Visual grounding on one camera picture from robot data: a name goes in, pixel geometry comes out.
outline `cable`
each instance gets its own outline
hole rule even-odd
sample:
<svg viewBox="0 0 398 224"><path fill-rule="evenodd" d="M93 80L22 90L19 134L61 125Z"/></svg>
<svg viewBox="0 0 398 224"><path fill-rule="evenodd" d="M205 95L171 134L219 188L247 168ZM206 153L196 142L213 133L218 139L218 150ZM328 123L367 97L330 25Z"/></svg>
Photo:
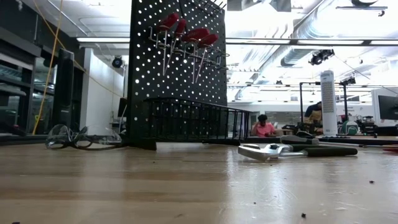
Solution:
<svg viewBox="0 0 398 224"><path fill-rule="evenodd" d="M49 79L50 79L50 75L51 75L51 70L52 70L52 64L54 62L54 55L55 55L55 48L57 46L57 40L58 40L58 33L60 31L60 26L61 26L61 20L62 20L62 6L63 6L63 0L61 0L60 3L60 14L58 17L58 25L57 25L57 31L55 32L55 40L54 40L54 45L52 47L52 53L51 53L51 61L50 61L50 66L49 66L49 72L47 74L47 79L45 81L45 88L44 88L44 93L43 93L43 99L42 102L40 104L40 109L39 109L39 117L37 118L37 121L35 123L35 127L33 129L33 135L36 134L36 129L37 129L37 125L39 125L39 121L40 118L42 116L43 113L43 106L44 106L44 100L45 100L45 94L47 93L47 88L49 87Z"/></svg>
<svg viewBox="0 0 398 224"><path fill-rule="evenodd" d="M55 37L55 39L57 40L57 42L61 45L62 49L67 50L67 48L64 46L64 44L61 42L61 40L59 40L58 37L55 36L55 33L54 33L54 31L52 30L50 24L45 20L45 17L44 17L44 15L43 15L42 11L39 9L39 7L38 7L38 5L37 5L37 3L36 3L36 0L33 0L33 3L35 4L36 10L39 12L41 18L43 19L43 21L45 22L45 24L46 24L47 27L49 28L50 32L51 32L52 35ZM90 74L88 74L87 71L86 71L76 60L74 60L73 62L77 65L77 67L78 67L80 70L82 70L82 71L84 72L84 74L88 75L88 77L89 77L90 79L92 79L94 82L96 82L99 86L101 86L101 87L104 88L105 90L108 90L109 92L115 94L116 96L123 97L123 96L121 96L121 95L119 95L119 94L113 92L112 90L106 88L104 85L100 84L97 80L95 80L93 77L91 77Z"/></svg>
<svg viewBox="0 0 398 224"><path fill-rule="evenodd" d="M353 69L355 72L358 72L358 73L359 73L360 75L362 75L363 77L367 78L368 80L371 80L369 77L367 77L366 75L362 74L360 71L358 71L357 69L353 68L351 65L348 65L345 61L343 61L342 59L340 59L340 58L337 57L336 55L335 55L335 57L336 57L339 61L343 62L345 65L349 66L349 68ZM395 93L396 95L398 95L398 93L395 92L394 90L390 90L389 88L387 88L387 87L385 87L385 86L382 86L382 85L380 85L380 86L383 87L383 88L385 88L386 90L388 90L388 91L390 91L390 92L393 92L393 93Z"/></svg>

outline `woman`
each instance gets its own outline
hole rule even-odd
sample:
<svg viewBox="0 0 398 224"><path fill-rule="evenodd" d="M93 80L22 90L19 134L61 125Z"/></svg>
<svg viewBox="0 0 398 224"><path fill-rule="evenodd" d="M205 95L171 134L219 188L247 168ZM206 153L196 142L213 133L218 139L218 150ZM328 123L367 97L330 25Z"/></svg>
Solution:
<svg viewBox="0 0 398 224"><path fill-rule="evenodd" d="M264 137L275 137L276 132L274 126L267 122L268 117L265 114L262 114L258 117L259 122L254 124L251 135L252 136L259 136L260 138Z"/></svg>

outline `desk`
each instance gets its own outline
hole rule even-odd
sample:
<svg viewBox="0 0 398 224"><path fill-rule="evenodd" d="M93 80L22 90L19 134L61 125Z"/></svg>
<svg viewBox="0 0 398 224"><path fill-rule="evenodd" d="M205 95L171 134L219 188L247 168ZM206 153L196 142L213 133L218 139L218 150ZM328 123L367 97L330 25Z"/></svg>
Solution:
<svg viewBox="0 0 398 224"><path fill-rule="evenodd" d="M157 147L2 147L0 223L398 222L397 154L366 149L263 163L233 146Z"/></svg>
<svg viewBox="0 0 398 224"><path fill-rule="evenodd" d="M290 130L290 129L275 129L275 132L278 135L280 135L279 133L282 133L283 135L293 135L293 130Z"/></svg>

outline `table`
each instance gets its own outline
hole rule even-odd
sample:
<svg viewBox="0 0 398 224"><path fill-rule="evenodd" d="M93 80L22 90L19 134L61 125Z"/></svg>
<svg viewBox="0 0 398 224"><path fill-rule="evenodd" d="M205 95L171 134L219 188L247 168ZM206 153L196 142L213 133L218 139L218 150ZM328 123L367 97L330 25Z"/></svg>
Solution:
<svg viewBox="0 0 398 224"><path fill-rule="evenodd" d="M202 144L8 146L0 148L0 223L397 223L397 169L398 154L371 149L258 162L237 147Z"/></svg>
<svg viewBox="0 0 398 224"><path fill-rule="evenodd" d="M293 130L290 129L275 129L276 133L283 133L283 135L293 135Z"/></svg>

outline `fluorescent light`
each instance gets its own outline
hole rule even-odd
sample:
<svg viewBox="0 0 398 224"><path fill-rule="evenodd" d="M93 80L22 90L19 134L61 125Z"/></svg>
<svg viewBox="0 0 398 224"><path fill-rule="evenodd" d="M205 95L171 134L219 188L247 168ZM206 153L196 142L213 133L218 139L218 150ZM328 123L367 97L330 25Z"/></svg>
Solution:
<svg viewBox="0 0 398 224"><path fill-rule="evenodd" d="M363 40L299 40L299 45L360 45Z"/></svg>
<svg viewBox="0 0 398 224"><path fill-rule="evenodd" d="M227 38L226 39L226 44L272 44L272 45L278 45L278 44L288 44L290 43L290 40L287 39L282 39L282 40L277 40L277 39L250 39L250 38Z"/></svg>
<svg viewBox="0 0 398 224"><path fill-rule="evenodd" d="M128 37L79 37L81 43L130 43Z"/></svg>
<svg viewBox="0 0 398 224"><path fill-rule="evenodd" d="M398 40L372 40L371 45L398 45Z"/></svg>

